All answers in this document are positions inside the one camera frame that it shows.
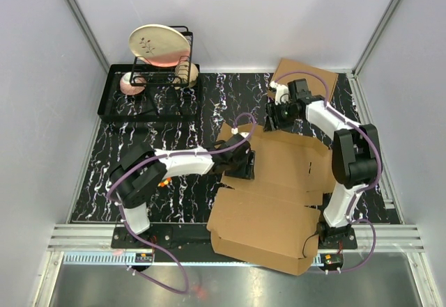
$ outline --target black marble table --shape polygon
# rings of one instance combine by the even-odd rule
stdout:
[[[265,121],[267,85],[272,74],[200,74],[203,86],[203,106],[200,123],[101,123],[82,190],[70,222],[116,221],[116,206],[106,201],[111,186],[109,168],[132,145],[148,141],[154,148],[180,150],[197,145],[209,145],[219,133],[222,123],[232,125],[242,112],[251,112],[260,124]],[[359,120],[356,104],[346,75],[340,74],[331,104],[353,120]],[[297,120],[290,132],[315,136],[326,145],[330,139],[321,130]],[[188,175],[173,178],[167,187],[158,188],[148,203],[152,222],[205,223],[212,209],[221,176]],[[369,190],[357,204],[356,215],[362,213],[374,223],[388,223],[379,187]]]

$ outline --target black dish rack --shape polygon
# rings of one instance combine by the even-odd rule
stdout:
[[[189,88],[190,61],[194,42],[193,33],[186,26],[170,26],[184,35],[190,44],[190,55],[182,56],[179,65],[189,67],[156,67],[142,57],[135,57],[133,64],[111,65],[98,115],[105,123],[128,122],[182,122],[199,121],[202,89],[200,78]],[[145,86],[142,93],[125,95],[121,92],[121,77],[131,72],[132,86]]]

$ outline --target beige bowl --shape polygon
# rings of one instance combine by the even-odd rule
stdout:
[[[175,68],[175,76],[177,76],[174,79],[174,84],[185,84],[187,83],[187,74],[189,72],[189,66],[190,66],[190,78],[189,78],[189,86],[188,88],[193,87],[195,84],[197,84],[198,79],[198,68],[195,64],[189,62],[189,61],[183,61],[180,62],[176,68]]]
[[[119,87],[121,88],[121,91],[125,95],[137,95],[138,93],[142,93],[146,87],[144,86],[132,86],[130,84],[130,76],[132,75],[131,72],[126,72],[124,76],[121,77],[121,80],[119,81]],[[138,76],[137,73],[133,74],[133,77],[135,78]],[[136,83],[146,83],[146,80],[142,77],[138,77],[134,79]]]

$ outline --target white plate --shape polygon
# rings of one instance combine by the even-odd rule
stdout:
[[[157,67],[173,67],[190,55],[187,39],[171,27],[144,25],[134,30],[128,40],[135,56]]]

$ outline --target cardboard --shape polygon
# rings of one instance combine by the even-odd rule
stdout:
[[[296,62],[282,60],[277,72],[286,72],[291,64]],[[305,70],[317,70],[307,67]],[[332,93],[337,75],[317,72],[326,77]],[[309,80],[314,94],[323,93],[312,86],[317,83]],[[249,132],[251,127],[243,125],[238,130]],[[217,140],[230,137],[231,128],[223,124]],[[335,187],[332,153],[316,138],[283,131],[263,132],[259,125],[249,143],[256,151],[255,180],[223,176],[222,183],[230,188],[218,190],[207,225],[213,250],[300,275],[311,266],[318,250],[318,236],[312,235],[320,211],[309,206],[321,205],[322,194]]]
[[[330,90],[329,100],[332,99],[337,82],[337,73],[328,72],[327,70],[322,70],[320,68],[315,68],[298,61],[283,58],[282,60],[280,60],[279,66],[272,76],[272,80],[275,81],[281,75],[293,71],[310,72],[322,77],[327,82],[328,88]],[[287,85],[288,82],[294,81],[295,79],[306,79],[308,83],[308,89],[312,92],[313,95],[322,95],[323,97],[325,97],[325,87],[323,86],[323,84],[316,77],[308,74],[291,74],[285,76],[283,79],[280,79],[278,81],[278,84]],[[268,92],[268,96],[270,96],[271,98],[275,97],[275,95],[270,91]]]

